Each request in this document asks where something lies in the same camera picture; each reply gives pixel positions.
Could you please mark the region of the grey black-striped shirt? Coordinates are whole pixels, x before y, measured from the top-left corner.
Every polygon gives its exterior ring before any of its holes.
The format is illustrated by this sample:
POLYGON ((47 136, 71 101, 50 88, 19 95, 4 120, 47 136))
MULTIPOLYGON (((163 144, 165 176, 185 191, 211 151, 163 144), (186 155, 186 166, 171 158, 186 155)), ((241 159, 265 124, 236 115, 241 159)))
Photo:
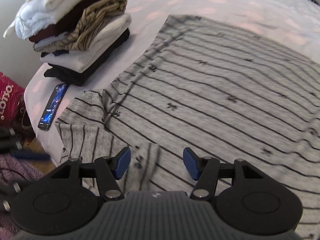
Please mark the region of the grey black-striped shirt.
POLYGON ((252 32, 170 15, 139 59, 75 97, 56 128, 62 161, 131 148, 125 193, 191 192, 186 147, 244 159, 300 198, 296 231, 319 239, 319 63, 252 32))

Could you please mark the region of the smartphone with lit screen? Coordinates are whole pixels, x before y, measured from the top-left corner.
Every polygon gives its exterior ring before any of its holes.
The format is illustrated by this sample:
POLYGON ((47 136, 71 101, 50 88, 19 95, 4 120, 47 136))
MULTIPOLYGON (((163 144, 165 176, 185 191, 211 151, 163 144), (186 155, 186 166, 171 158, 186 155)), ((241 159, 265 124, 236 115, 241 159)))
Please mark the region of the smartphone with lit screen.
POLYGON ((37 127, 40 130, 48 131, 50 129, 67 89, 68 85, 66 83, 59 84, 54 88, 38 123, 37 127))

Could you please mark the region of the purple fuzzy rug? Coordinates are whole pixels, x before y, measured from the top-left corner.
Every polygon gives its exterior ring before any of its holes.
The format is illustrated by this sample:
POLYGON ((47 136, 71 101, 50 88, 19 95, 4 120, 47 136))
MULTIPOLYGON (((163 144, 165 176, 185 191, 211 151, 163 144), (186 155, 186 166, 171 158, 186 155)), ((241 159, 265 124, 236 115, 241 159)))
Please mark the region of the purple fuzzy rug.
MULTIPOLYGON (((14 181, 39 180, 44 174, 27 161, 18 160, 9 154, 1 154, 1 185, 8 186, 14 181)), ((11 239, 19 232, 7 212, 1 211, 1 239, 11 239)))

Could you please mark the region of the black folded garment bottom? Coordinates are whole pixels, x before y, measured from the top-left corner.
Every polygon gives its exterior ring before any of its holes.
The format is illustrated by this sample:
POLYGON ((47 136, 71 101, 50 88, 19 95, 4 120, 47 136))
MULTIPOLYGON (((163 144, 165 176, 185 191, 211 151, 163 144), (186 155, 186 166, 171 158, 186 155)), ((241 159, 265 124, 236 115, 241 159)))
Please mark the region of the black folded garment bottom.
POLYGON ((89 67, 82 73, 76 72, 65 67, 50 64, 51 68, 44 72, 44 77, 54 77, 69 85, 83 86, 88 78, 112 55, 113 51, 121 46, 129 38, 130 31, 127 28, 120 37, 114 41, 103 53, 89 64, 89 67))

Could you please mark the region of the light grey folded sweater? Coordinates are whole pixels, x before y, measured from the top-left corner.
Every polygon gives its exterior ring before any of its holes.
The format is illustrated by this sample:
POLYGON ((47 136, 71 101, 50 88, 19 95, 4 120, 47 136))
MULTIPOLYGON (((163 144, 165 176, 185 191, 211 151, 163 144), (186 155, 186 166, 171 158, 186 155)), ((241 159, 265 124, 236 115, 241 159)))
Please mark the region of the light grey folded sweater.
POLYGON ((59 56, 49 53, 48 55, 41 57, 40 61, 82 73, 124 33, 131 22, 132 18, 129 13, 117 16, 101 29, 95 38, 93 38, 88 50, 70 50, 68 54, 59 56))

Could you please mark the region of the red plastic bag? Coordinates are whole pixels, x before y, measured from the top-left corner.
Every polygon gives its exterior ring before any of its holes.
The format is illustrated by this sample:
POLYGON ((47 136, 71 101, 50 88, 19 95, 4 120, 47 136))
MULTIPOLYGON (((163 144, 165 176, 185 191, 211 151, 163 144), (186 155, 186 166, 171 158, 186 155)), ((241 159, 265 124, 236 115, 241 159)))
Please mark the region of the red plastic bag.
POLYGON ((9 127, 23 102, 24 88, 1 72, 1 127, 9 127))

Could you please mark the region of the dark maroon folded garment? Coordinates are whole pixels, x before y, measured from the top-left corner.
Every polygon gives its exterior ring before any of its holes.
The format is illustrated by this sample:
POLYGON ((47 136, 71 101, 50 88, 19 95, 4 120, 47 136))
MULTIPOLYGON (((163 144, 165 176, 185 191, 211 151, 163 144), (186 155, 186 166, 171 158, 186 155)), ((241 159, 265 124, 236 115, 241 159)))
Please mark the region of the dark maroon folded garment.
POLYGON ((52 36, 58 36, 64 32, 71 32, 76 28, 83 11, 95 2, 100 0, 82 0, 72 10, 70 10, 59 22, 51 24, 47 28, 40 30, 36 35, 29 38, 30 42, 39 42, 52 36))

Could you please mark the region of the olive black-striped garment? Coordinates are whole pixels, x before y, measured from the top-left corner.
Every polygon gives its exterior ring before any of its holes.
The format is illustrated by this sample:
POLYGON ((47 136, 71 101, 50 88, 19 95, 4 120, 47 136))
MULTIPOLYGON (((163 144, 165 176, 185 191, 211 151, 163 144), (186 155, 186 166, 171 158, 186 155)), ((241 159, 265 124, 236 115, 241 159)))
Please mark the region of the olive black-striped garment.
POLYGON ((58 50, 86 51, 93 38, 112 18, 123 15, 127 0, 99 0, 84 9, 75 29, 57 41, 48 45, 34 45, 41 53, 53 53, 58 50))

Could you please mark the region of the white folded fleece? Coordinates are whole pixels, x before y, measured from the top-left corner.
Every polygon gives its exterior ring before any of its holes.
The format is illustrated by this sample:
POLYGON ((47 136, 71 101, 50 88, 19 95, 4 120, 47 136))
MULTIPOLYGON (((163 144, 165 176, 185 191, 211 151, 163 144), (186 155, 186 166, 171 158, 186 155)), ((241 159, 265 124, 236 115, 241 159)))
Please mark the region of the white folded fleece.
POLYGON ((35 35, 51 24, 56 24, 75 5, 74 0, 31 0, 25 2, 17 12, 15 19, 3 33, 7 38, 16 33, 23 40, 35 35))

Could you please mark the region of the grey pink-dotted duvet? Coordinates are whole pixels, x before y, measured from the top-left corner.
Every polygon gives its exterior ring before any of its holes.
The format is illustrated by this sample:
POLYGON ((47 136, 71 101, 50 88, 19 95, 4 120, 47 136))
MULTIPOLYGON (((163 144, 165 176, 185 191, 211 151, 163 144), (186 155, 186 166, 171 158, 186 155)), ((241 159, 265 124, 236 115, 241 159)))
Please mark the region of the grey pink-dotted duvet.
POLYGON ((44 77, 50 64, 44 63, 27 86, 24 98, 33 129, 56 166, 74 159, 61 160, 63 142, 56 128, 58 117, 75 97, 88 90, 106 88, 139 59, 170 15, 200 16, 246 30, 319 63, 319 6, 309 0, 127 0, 126 12, 132 18, 129 38, 85 85, 68 87, 48 131, 37 126, 59 84, 56 78, 44 77))

